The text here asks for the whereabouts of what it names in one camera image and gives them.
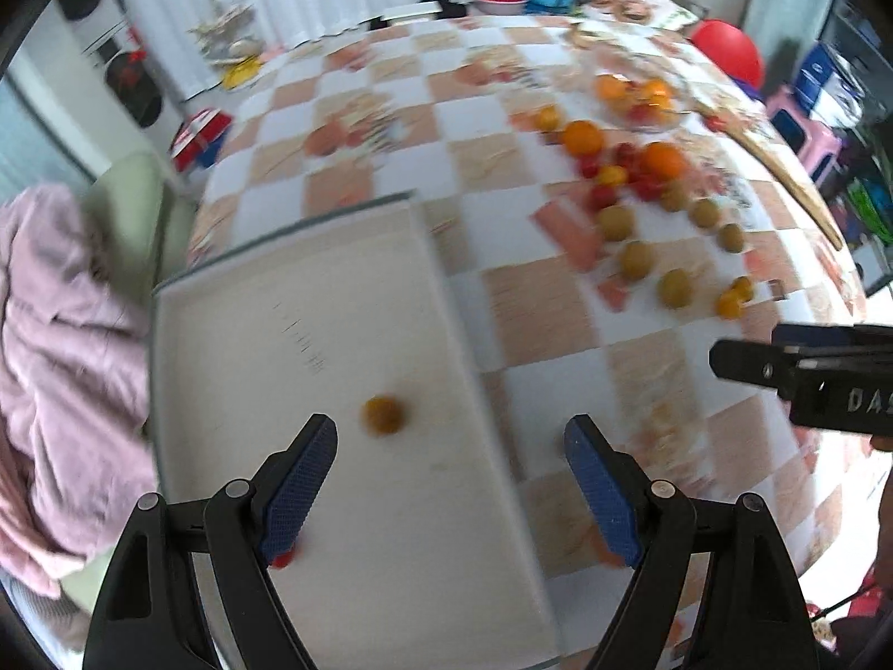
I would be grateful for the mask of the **green-brown round fruit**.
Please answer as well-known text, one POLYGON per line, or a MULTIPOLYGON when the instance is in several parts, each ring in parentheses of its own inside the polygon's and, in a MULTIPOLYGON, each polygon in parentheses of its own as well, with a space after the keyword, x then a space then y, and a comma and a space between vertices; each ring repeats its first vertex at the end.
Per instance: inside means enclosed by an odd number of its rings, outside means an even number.
POLYGON ((634 210, 623 204, 613 204, 602 209, 596 216, 602 239, 607 242, 622 242, 636 233, 634 210))

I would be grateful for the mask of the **brown fruit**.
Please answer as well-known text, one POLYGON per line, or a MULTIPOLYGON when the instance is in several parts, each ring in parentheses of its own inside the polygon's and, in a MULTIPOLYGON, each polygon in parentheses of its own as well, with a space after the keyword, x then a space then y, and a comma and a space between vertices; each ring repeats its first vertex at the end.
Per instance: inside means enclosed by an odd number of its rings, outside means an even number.
POLYGON ((407 408, 393 395, 376 395, 362 405, 362 424, 374 436, 391 436, 406 425, 407 408))

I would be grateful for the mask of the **red cherry tomato with stem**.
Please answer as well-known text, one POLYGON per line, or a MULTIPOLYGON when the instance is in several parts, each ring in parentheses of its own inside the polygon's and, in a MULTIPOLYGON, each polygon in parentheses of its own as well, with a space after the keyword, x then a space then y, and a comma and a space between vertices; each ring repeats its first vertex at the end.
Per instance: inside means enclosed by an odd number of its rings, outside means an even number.
POLYGON ((271 561, 271 566, 274 567, 274 569, 285 569, 285 567, 289 566, 289 564, 294 561, 295 553, 297 553, 297 548, 292 546, 291 549, 287 549, 286 552, 277 555, 277 557, 271 561))

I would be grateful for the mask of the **pink blanket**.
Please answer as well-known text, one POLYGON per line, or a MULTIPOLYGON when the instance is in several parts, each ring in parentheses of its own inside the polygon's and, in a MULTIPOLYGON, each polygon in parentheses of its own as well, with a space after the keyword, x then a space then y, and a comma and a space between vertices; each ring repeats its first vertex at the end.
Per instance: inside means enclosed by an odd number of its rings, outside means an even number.
POLYGON ((56 599, 157 486, 148 319, 97 272, 64 185, 2 207, 2 567, 56 599))

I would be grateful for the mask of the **pink plastic stool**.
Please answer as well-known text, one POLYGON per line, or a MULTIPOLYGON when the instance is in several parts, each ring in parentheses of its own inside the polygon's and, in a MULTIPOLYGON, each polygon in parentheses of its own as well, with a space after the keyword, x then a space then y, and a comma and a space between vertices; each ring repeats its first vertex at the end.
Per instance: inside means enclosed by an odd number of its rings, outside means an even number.
POLYGON ((781 85, 766 102, 769 123, 798 156, 814 185, 822 185, 833 170, 842 149, 842 139, 822 121, 805 115, 789 85, 781 85))

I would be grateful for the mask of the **wooden back scratcher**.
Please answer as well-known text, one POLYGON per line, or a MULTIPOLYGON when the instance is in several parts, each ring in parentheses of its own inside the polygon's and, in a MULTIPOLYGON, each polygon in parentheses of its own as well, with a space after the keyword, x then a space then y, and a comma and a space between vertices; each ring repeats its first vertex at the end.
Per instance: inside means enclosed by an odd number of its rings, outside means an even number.
POLYGON ((831 210, 823 201, 819 189, 808 177, 804 167, 795 156, 787 157, 790 149, 784 142, 776 143, 763 136, 756 128, 746 127, 740 118, 728 109, 719 109, 702 102, 699 98, 690 99, 692 109, 702 118, 717 118, 721 127, 719 132, 728 136, 738 147, 744 149, 749 156, 763 165, 772 177, 789 192, 789 195, 801 209, 810 216, 834 250, 842 251, 846 247, 844 239, 834 221, 831 210))

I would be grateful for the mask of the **white shallow tray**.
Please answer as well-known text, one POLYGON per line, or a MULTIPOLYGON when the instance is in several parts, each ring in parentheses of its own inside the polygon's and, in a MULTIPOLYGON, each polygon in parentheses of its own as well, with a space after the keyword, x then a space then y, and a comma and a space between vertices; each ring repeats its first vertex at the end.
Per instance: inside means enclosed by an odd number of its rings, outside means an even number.
POLYGON ((336 457, 272 574, 322 668, 542 668, 553 613, 427 224, 392 195, 162 284, 150 436, 168 499, 253 475, 313 414, 336 457), (393 395, 404 428, 368 433, 393 395))

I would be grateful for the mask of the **orange tangerine right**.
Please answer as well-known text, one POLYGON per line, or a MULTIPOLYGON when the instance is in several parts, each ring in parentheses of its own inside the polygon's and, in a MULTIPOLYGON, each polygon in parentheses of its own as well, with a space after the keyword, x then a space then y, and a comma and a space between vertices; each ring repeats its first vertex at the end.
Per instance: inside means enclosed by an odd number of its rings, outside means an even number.
POLYGON ((680 179, 687 170, 687 160, 670 142, 649 142, 640 150, 638 163, 644 173, 657 181, 680 179))

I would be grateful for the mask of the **checkered fruit tablecloth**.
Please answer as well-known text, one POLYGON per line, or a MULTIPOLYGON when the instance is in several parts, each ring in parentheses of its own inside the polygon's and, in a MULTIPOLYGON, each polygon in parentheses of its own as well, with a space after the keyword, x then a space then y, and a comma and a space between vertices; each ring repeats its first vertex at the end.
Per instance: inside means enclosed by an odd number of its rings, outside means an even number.
POLYGON ((734 112, 743 97, 680 38, 610 15, 595 53, 565 17, 465 17, 345 33, 271 59, 210 175, 192 259, 338 207, 412 190, 433 232, 537 544, 567 668, 580 668, 627 576, 563 457, 587 413, 646 472, 691 495, 766 499, 796 567, 825 569, 873 470, 865 440, 791 425, 774 393, 714 378, 722 337, 764 341, 791 322, 865 313, 854 262, 780 183, 696 118, 625 132, 599 109, 596 74, 642 53, 734 112), (540 133, 554 104, 561 126, 540 133), (561 145, 602 128, 596 157, 561 145), (687 170, 657 181, 638 155, 676 145, 687 170), (634 210, 602 239, 598 213, 634 210))

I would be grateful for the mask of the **glass fruit bowl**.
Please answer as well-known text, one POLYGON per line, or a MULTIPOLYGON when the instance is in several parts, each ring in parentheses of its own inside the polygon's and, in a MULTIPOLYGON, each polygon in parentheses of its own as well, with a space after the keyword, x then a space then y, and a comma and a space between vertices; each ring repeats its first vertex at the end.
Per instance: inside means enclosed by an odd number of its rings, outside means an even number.
POLYGON ((687 113, 678 89, 660 77, 596 74, 592 92, 610 118, 633 130, 669 130, 678 126, 687 113))

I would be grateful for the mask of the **red balloon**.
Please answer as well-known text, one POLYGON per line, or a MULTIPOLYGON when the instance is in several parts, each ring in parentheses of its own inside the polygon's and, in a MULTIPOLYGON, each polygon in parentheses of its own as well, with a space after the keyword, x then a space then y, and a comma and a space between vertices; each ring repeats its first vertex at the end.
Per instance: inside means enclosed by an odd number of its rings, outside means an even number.
POLYGON ((737 26, 722 20, 702 20, 690 42, 736 82, 760 89, 765 83, 765 62, 757 45, 737 26))

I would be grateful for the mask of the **orange tangerine near bowl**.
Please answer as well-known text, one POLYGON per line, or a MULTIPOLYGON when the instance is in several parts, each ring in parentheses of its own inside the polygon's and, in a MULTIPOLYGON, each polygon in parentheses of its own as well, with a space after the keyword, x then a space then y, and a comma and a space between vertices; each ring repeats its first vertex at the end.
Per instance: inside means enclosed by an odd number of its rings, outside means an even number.
POLYGON ((596 157, 606 143, 602 128, 587 119, 570 121, 561 131, 561 145, 574 159, 596 157))

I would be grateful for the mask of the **small yellow tomato far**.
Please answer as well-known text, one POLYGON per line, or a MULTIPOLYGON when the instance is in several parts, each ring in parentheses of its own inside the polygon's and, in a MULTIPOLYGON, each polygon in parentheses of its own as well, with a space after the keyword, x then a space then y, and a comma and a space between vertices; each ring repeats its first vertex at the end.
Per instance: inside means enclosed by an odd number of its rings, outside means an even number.
POLYGON ((547 104, 546 106, 540 107, 540 109, 534 113, 534 126, 536 126, 540 133, 557 132, 561 126, 561 113, 559 107, 554 106, 554 104, 547 104))

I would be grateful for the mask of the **red and blue dustpan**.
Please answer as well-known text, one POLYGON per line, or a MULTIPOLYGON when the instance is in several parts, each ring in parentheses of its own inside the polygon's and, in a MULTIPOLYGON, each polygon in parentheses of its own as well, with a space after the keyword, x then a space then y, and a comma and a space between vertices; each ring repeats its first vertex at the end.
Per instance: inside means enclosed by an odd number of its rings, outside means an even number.
POLYGON ((207 170, 215 165, 232 123, 230 113, 215 107, 204 107, 187 119, 171 143, 170 156, 174 170, 183 174, 194 166, 207 170))

